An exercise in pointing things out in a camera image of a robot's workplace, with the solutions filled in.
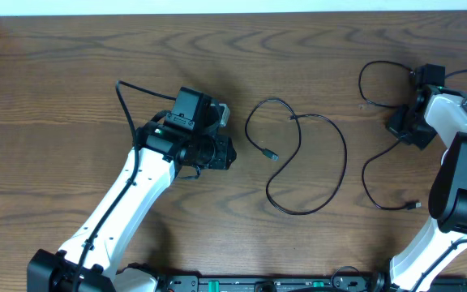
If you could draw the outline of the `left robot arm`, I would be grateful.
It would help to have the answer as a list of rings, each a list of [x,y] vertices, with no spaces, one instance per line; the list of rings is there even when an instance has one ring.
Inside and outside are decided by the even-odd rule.
[[[233,142],[219,130],[229,107],[180,88],[173,107],[142,127],[131,125],[132,149],[118,178],[84,224],[57,252],[38,250],[27,266],[29,291],[158,291],[161,279],[142,266],[118,266],[149,209],[182,167],[227,170]]]

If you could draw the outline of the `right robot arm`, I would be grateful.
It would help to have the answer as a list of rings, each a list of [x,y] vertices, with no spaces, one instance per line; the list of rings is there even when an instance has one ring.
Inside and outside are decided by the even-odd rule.
[[[447,150],[430,190],[430,216],[407,248],[390,260],[385,291],[428,291],[467,249],[467,96],[446,87],[442,66],[426,64],[410,76],[416,96],[390,117],[387,129],[420,149],[438,136]]]

